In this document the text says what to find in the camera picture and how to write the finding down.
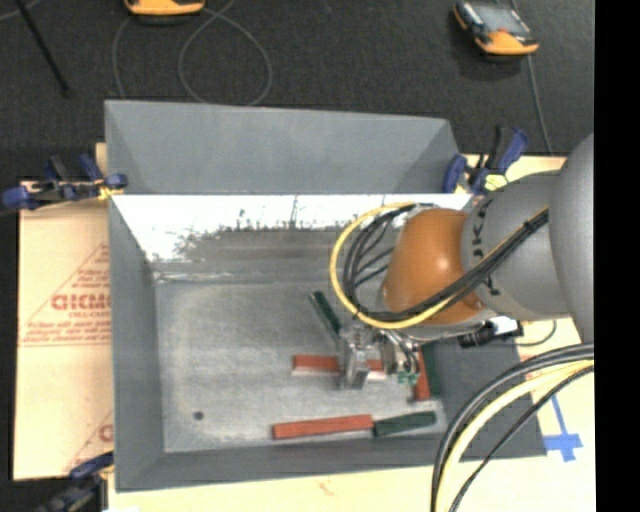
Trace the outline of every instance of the gray bin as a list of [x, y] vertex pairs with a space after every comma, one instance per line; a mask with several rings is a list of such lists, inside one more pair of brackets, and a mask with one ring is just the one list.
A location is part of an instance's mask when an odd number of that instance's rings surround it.
[[[107, 102], [106, 122], [109, 171], [130, 179], [109, 213], [118, 490], [430, 464], [447, 417], [517, 362], [504, 345], [438, 345], [441, 393], [420, 404], [391, 379], [344, 391], [290, 374], [292, 354], [335, 351], [308, 294], [350, 321], [326, 266], [353, 215], [407, 197], [464, 206], [437, 194], [457, 152], [448, 122], [135, 101]], [[428, 409], [437, 423], [410, 435], [269, 438], [278, 419]], [[535, 422], [502, 453], [542, 455]]]

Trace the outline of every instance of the black floor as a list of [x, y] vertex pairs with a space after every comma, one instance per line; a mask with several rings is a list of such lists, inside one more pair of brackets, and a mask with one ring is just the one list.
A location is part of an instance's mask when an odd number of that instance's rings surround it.
[[[478, 55], [452, 0], [235, 0], [195, 39], [209, 12], [150, 27], [122, 0], [24, 1], [75, 95], [62, 97], [15, 0], [0, 0], [0, 191], [40, 175], [53, 153], [75, 158], [92, 147], [104, 135], [103, 100], [122, 96], [443, 117], [464, 152], [488, 150], [499, 123], [523, 129], [532, 154], [567, 154], [594, 130], [595, 0], [520, 0], [541, 47], [511, 64]], [[32, 510], [66, 484], [10, 482], [16, 238], [15, 216], [0, 217], [6, 512]]]

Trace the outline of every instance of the blue clamp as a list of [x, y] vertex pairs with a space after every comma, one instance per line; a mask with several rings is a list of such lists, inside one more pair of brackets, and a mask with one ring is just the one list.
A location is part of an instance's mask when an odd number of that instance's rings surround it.
[[58, 155], [47, 160], [42, 181], [13, 187], [2, 193], [2, 204], [11, 210], [35, 210], [53, 203], [79, 201], [124, 189], [129, 180], [124, 174], [104, 176], [97, 163], [89, 153], [82, 153], [79, 158], [84, 173], [78, 180], [65, 180], [67, 169]]
[[40, 505], [34, 512], [76, 512], [105, 491], [105, 480], [99, 472], [113, 465], [113, 452], [99, 455], [80, 464], [69, 473], [74, 485], [56, 494], [45, 505]]
[[504, 126], [496, 127], [493, 148], [489, 155], [480, 159], [474, 168], [469, 167], [467, 159], [456, 154], [445, 171], [442, 192], [451, 194], [460, 185], [466, 192], [477, 196], [488, 192], [486, 188], [489, 175], [504, 176], [509, 167], [522, 156], [529, 146], [529, 139], [519, 128], [511, 129], [511, 138], [507, 138]]

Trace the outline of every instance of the blue tape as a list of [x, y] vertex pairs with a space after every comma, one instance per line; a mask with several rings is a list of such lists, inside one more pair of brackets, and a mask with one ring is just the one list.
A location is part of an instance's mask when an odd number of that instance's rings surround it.
[[553, 397], [551, 397], [551, 403], [553, 404], [553, 409], [556, 413], [556, 418], [558, 419], [561, 433], [556, 435], [543, 436], [542, 439], [544, 441], [544, 446], [548, 452], [551, 450], [559, 450], [564, 462], [576, 460], [574, 450], [576, 448], [583, 447], [580, 436], [578, 434], [570, 434], [567, 431], [567, 426], [564, 422], [562, 411], [560, 410], [560, 402], [558, 402], [557, 396], [554, 395]]

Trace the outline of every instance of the gray cable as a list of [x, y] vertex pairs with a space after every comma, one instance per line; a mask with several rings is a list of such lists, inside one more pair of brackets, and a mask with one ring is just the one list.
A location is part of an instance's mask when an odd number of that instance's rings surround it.
[[120, 79], [120, 71], [118, 71], [118, 45], [120, 44], [120, 38], [122, 37], [122, 32], [124, 32], [125, 27], [131, 22], [131, 18], [127, 17], [126, 20], [122, 22], [120, 27], [118, 27], [118, 31], [116, 32], [116, 36], [113, 38], [113, 43], [111, 45], [111, 67], [113, 69], [113, 77], [116, 80], [116, 87], [118, 88], [118, 95], [125, 97], [124, 87], [122, 87], [122, 80]]
[[[26, 8], [31, 9], [32, 7], [35, 7], [36, 5], [38, 5], [40, 2], [42, 2], [42, 0], [34, 0], [30, 4], [27, 4]], [[15, 18], [16, 16], [20, 16], [20, 11], [18, 9], [16, 9], [15, 11], [8, 12], [7, 14], [0, 15], [0, 21], [8, 20], [10, 18]]]
[[[520, 12], [520, 8], [518, 7], [516, 0], [511, 0], [511, 5], [516, 12]], [[544, 115], [542, 114], [542, 106], [540, 105], [540, 94], [538, 93], [536, 73], [533, 69], [533, 58], [531, 55], [527, 55], [527, 65], [529, 66], [529, 83], [531, 84], [531, 92], [533, 93], [533, 101], [535, 103], [536, 114], [538, 116], [538, 122], [540, 123], [540, 129], [542, 130], [542, 137], [544, 138], [544, 143], [547, 146], [547, 152], [549, 154], [553, 154], [551, 139], [549, 138], [549, 133], [547, 132], [547, 124], [545, 123]]]
[[271, 60], [269, 59], [269, 55], [267, 54], [266, 50], [262, 47], [262, 45], [256, 40], [255, 37], [253, 37], [253, 35], [248, 32], [244, 27], [240, 26], [239, 24], [237, 24], [235, 21], [230, 20], [229, 18], [227, 18], [226, 16], [223, 15], [223, 13], [229, 9], [231, 7], [231, 5], [234, 3], [235, 0], [231, 0], [227, 5], [225, 5], [220, 11], [212, 11], [211, 9], [207, 9], [206, 7], [203, 9], [205, 12], [207, 12], [208, 14], [211, 15], [211, 18], [209, 18], [202, 26], [200, 26], [193, 34], [191, 34], [191, 36], [189, 37], [189, 39], [187, 40], [187, 42], [184, 44], [184, 46], [182, 47], [182, 50], [180, 51], [180, 57], [178, 58], [178, 76], [180, 77], [180, 82], [182, 82], [182, 86], [186, 89], [186, 91], [189, 93], [189, 95], [195, 99], [196, 101], [199, 101], [200, 103], [208, 103], [204, 98], [202, 98], [201, 96], [199, 96], [189, 85], [189, 83], [187, 82], [185, 76], [184, 76], [184, 72], [182, 69], [183, 66], [183, 62], [184, 62], [184, 56], [187, 52], [187, 50], [189, 49], [189, 47], [191, 46], [191, 44], [193, 43], [193, 41], [196, 40], [196, 38], [202, 34], [202, 32], [214, 21], [216, 20], [221, 20], [224, 21], [225, 23], [227, 23], [228, 25], [232, 26], [233, 28], [235, 28], [236, 30], [238, 30], [243, 36], [245, 36], [251, 43], [253, 43], [253, 45], [258, 49], [258, 51], [262, 54], [262, 58], [264, 59], [265, 65], [267, 66], [267, 83], [264, 87], [264, 89], [262, 90], [262, 92], [260, 93], [260, 95], [254, 99], [251, 103], [249, 103], [249, 105], [257, 105], [258, 103], [260, 103], [264, 98], [267, 97], [267, 95], [269, 94], [270, 90], [271, 90], [271, 86], [273, 84], [273, 68], [271, 65]]
[[[180, 50], [180, 56], [178, 58], [178, 77], [180, 78], [180, 82], [182, 83], [182, 86], [185, 88], [185, 90], [187, 91], [189, 96], [191, 96], [196, 101], [199, 101], [200, 103], [207, 103], [207, 101], [204, 100], [202, 97], [200, 97], [192, 89], [192, 87], [189, 85], [189, 83], [187, 82], [187, 80], [186, 80], [186, 78], [184, 76], [184, 72], [183, 72], [184, 56], [185, 56], [187, 50], [189, 49], [189, 47], [191, 46], [191, 44], [195, 41], [195, 39], [200, 34], [202, 34], [202, 32], [211, 23], [213, 23], [215, 20], [221, 20], [221, 21], [227, 23], [228, 25], [230, 25], [231, 27], [235, 28], [236, 30], [238, 30], [243, 36], [245, 36], [258, 49], [258, 51], [261, 53], [261, 55], [262, 55], [262, 57], [264, 59], [265, 65], [267, 67], [267, 83], [266, 83], [264, 89], [262, 90], [262, 92], [260, 93], [260, 95], [255, 100], [253, 100], [251, 103], [249, 103], [249, 105], [257, 105], [258, 103], [260, 103], [264, 98], [267, 97], [267, 95], [269, 94], [269, 92], [271, 90], [271, 86], [273, 84], [273, 68], [272, 68], [272, 65], [271, 65], [271, 60], [269, 59], [269, 55], [267, 54], [266, 50], [262, 47], [262, 45], [260, 45], [260, 43], [256, 40], [256, 38], [250, 32], [248, 32], [244, 27], [240, 26], [238, 23], [236, 23], [235, 21], [227, 18], [226, 16], [223, 16], [223, 13], [226, 12], [229, 8], [231, 8], [231, 6], [234, 4], [234, 2], [235, 2], [235, 0], [230, 0], [219, 11], [213, 11], [211, 9], [204, 8], [203, 10], [205, 12], [207, 12], [208, 14], [210, 14], [211, 18], [208, 19], [205, 23], [203, 23], [200, 27], [198, 27], [196, 29], [196, 31], [193, 34], [191, 34], [191, 36], [189, 36], [189, 38], [187, 39], [185, 44], [182, 46], [182, 49]], [[116, 81], [116, 87], [118, 89], [118, 94], [121, 97], [126, 97], [126, 93], [125, 93], [124, 87], [122, 85], [122, 79], [120, 77], [120, 71], [118, 70], [118, 46], [120, 44], [120, 39], [122, 38], [122, 33], [124, 32], [124, 29], [127, 27], [127, 25], [130, 22], [131, 22], [131, 17], [128, 17], [126, 20], [124, 20], [122, 22], [120, 27], [118, 27], [118, 31], [116, 32], [116, 35], [115, 35], [115, 37], [113, 39], [113, 44], [112, 44], [112, 47], [111, 47], [111, 65], [112, 65], [112, 69], [113, 69], [113, 76], [114, 76], [115, 81]]]

